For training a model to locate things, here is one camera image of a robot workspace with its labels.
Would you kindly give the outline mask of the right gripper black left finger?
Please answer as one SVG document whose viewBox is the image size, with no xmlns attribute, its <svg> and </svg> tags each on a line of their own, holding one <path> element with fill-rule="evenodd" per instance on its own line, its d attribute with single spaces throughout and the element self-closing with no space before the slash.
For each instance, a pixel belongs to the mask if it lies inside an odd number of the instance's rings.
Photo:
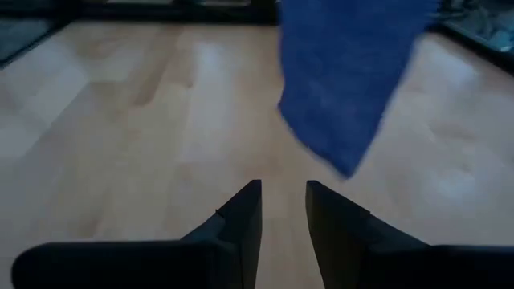
<svg viewBox="0 0 514 289">
<path fill-rule="evenodd" d="M 48 242 L 11 267 L 15 288 L 253 288 L 262 236 L 262 183 L 247 183 L 175 240 Z"/>
</svg>

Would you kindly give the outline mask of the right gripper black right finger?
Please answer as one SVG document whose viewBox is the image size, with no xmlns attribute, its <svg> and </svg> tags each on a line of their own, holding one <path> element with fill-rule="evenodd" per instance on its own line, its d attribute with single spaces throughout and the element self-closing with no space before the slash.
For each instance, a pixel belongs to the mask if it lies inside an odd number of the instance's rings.
<svg viewBox="0 0 514 289">
<path fill-rule="evenodd" d="M 510 246 L 429 245 L 318 181 L 308 229 L 327 288 L 511 288 Z"/>
</svg>

